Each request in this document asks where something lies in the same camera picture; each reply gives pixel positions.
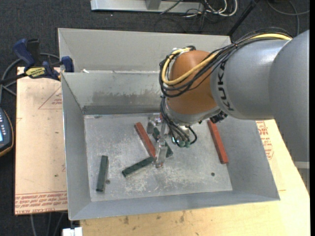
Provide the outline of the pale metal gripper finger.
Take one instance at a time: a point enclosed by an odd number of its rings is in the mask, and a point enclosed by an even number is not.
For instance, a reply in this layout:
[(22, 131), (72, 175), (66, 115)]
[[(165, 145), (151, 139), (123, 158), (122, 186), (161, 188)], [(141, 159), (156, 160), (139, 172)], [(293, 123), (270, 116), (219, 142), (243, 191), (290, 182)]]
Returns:
[(154, 117), (148, 118), (147, 128), (146, 131), (148, 134), (153, 134), (154, 127), (156, 125), (156, 121)]
[(160, 168), (163, 166), (166, 160), (168, 147), (164, 139), (158, 139), (155, 146), (156, 159), (154, 161), (154, 166)]

